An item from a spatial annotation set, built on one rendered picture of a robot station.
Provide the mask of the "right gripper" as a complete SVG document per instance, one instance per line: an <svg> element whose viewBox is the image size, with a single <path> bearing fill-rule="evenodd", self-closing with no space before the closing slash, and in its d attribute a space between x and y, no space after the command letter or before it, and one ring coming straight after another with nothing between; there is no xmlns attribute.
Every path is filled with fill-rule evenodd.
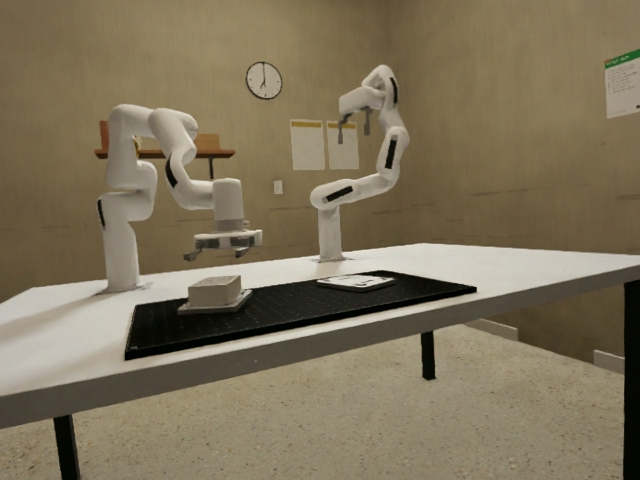
<svg viewBox="0 0 640 480"><path fill-rule="evenodd" d="M250 247L260 247L263 245L261 230L249 231L249 229L242 229L213 231L209 233L210 234L194 235L196 250L184 253L184 260L188 260L188 262L194 261L197 259L196 255L201 254L201 252L205 250L241 248L235 250L235 258L238 259L246 255L245 252L249 251Z"/></svg>

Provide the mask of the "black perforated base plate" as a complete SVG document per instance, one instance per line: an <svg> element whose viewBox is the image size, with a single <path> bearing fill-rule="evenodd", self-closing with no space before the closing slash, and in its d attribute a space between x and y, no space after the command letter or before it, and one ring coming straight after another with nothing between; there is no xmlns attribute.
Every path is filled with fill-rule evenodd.
<svg viewBox="0 0 640 480"><path fill-rule="evenodd" d="M188 297L135 304L125 361L186 350L477 292L477 286L388 270L355 275L396 283L366 292L298 281L242 290L252 295L236 312L177 315Z"/></svg>

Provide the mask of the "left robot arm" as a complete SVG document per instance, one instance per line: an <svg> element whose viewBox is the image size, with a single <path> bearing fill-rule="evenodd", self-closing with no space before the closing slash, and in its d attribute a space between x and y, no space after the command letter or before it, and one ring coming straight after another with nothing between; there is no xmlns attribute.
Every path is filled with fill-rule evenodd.
<svg viewBox="0 0 640 480"><path fill-rule="evenodd" d="M316 187L310 195L312 205L318 208L320 257L317 261L338 261L342 256L340 232L340 205L384 193L398 180L398 166L403 150L409 145L409 136L398 113L399 87L391 69L377 67L361 84L374 90L374 104L370 109L381 110L378 121L385 134L377 162L377 174L357 180L343 179ZM382 91L384 88L386 91ZM405 146L406 145L406 146Z"/></svg>

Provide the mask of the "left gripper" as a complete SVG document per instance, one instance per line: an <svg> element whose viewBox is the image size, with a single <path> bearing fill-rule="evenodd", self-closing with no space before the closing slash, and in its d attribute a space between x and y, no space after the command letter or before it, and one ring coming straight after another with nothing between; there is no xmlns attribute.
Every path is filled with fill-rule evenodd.
<svg viewBox="0 0 640 480"><path fill-rule="evenodd" d="M352 117L359 111L365 111L366 124L364 124L364 135L370 135L369 115L373 113L370 107L374 103L373 88L369 86L361 86L357 89L341 96L339 98L339 113L343 115L344 120L338 121L338 144L343 144L343 134L341 125L347 124L347 118ZM367 106L368 105L368 106ZM360 109L361 108L361 109ZM349 114L350 113L350 114Z"/></svg>

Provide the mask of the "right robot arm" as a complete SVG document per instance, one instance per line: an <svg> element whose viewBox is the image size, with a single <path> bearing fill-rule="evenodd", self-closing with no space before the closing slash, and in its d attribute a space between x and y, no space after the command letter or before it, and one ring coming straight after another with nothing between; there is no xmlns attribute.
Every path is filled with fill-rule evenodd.
<svg viewBox="0 0 640 480"><path fill-rule="evenodd" d="M97 199L108 281L103 292L145 286L139 278L135 233L127 221L146 220L152 214L157 173L152 164L138 161L139 146L134 135L155 138L158 142L167 158L165 182L178 205L188 210L207 210L214 206L216 231L250 226L250 221L243 219L239 180L191 181L186 174L183 166L197 153L192 141L198 127L190 115L122 104L110 112L108 132L106 182L112 188L131 189L136 193L110 192Z"/></svg>

